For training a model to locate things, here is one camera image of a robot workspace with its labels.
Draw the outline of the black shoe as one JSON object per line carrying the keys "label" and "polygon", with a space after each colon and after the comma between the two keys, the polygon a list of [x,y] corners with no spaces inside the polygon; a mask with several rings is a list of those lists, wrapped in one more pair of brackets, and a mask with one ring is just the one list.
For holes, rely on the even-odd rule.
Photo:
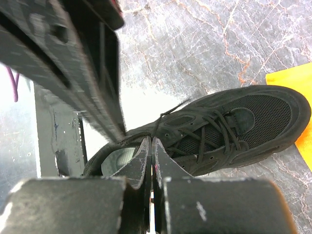
{"label": "black shoe", "polygon": [[252,85],[220,91],[173,108],[151,123],[103,146],[86,164],[84,176],[102,175],[114,151],[138,147],[157,137],[166,153],[193,176],[248,166],[293,145],[306,129],[311,107],[299,92],[282,86]]}

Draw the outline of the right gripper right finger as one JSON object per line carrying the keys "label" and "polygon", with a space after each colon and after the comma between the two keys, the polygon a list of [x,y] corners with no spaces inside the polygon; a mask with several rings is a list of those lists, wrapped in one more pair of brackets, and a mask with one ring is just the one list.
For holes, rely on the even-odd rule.
{"label": "right gripper right finger", "polygon": [[155,228],[160,234],[294,234],[280,189],[251,177],[195,178],[152,141]]}

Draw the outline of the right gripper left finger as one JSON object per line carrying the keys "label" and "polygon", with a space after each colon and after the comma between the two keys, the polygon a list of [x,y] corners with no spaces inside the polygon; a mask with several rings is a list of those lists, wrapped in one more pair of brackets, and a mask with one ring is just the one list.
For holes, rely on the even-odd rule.
{"label": "right gripper left finger", "polygon": [[149,229],[152,143],[110,177],[24,179],[0,211],[3,234],[144,234]]}

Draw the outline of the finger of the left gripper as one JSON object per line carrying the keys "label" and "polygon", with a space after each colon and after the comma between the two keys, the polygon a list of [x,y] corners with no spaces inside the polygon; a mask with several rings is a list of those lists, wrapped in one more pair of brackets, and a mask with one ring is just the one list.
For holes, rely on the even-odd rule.
{"label": "finger of the left gripper", "polygon": [[3,0],[0,60],[71,106],[110,141],[124,139],[63,0]]}
{"label": "finger of the left gripper", "polygon": [[95,72],[99,93],[108,107],[107,115],[124,132],[119,103],[119,40],[115,33],[124,25],[119,3],[116,0],[65,0],[63,5]]}

